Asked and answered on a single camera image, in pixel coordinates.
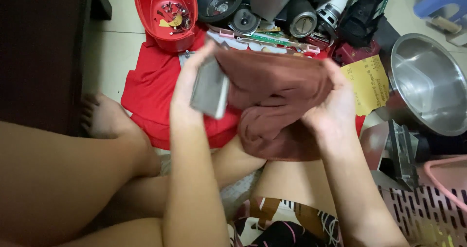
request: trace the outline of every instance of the right hand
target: right hand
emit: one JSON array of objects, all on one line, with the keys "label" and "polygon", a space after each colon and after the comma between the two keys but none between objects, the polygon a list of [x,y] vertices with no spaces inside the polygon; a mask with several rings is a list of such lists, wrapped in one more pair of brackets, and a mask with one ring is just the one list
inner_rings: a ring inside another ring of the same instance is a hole
[{"label": "right hand", "polygon": [[324,60],[324,66],[334,87],[323,103],[302,116],[302,122],[315,133],[318,143],[329,135],[356,133],[353,85],[330,59]]}]

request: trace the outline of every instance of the speaker driver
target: speaker driver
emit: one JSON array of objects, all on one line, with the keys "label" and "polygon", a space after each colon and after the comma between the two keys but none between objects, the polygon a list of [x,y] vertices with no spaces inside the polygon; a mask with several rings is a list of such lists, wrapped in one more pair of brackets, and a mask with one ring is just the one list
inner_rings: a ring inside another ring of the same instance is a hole
[{"label": "speaker driver", "polygon": [[260,18],[254,15],[250,9],[238,10],[230,22],[232,29],[241,34],[254,32],[260,24]]}]

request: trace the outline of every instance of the metal bowl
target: metal bowl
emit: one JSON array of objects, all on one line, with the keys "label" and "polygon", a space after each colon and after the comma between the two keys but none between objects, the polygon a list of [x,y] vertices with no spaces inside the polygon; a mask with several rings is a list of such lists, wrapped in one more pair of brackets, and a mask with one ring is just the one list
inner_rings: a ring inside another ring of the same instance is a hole
[{"label": "metal bowl", "polygon": [[388,77],[392,92],[386,109],[398,124],[421,125],[444,136],[467,130],[466,79],[439,43],[422,34],[401,36]]}]

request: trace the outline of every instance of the brown towel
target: brown towel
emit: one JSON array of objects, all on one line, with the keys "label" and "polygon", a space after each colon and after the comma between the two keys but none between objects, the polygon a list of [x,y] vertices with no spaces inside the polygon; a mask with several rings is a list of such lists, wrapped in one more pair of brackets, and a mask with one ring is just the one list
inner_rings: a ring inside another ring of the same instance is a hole
[{"label": "brown towel", "polygon": [[238,133],[245,152],[268,160],[307,161],[312,135],[300,122],[332,89],[322,61],[285,54],[219,50],[230,78],[228,103],[242,109]]}]

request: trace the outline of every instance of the left hand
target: left hand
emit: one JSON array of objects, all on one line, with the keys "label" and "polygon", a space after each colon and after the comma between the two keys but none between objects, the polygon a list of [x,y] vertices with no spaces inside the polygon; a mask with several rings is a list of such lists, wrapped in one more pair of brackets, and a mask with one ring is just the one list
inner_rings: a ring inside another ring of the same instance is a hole
[{"label": "left hand", "polygon": [[208,41],[185,62],[178,75],[177,83],[175,84],[175,90],[172,95],[172,105],[176,104],[178,107],[190,107],[191,94],[193,92],[198,69],[204,60],[214,53],[215,49],[215,42]]}]

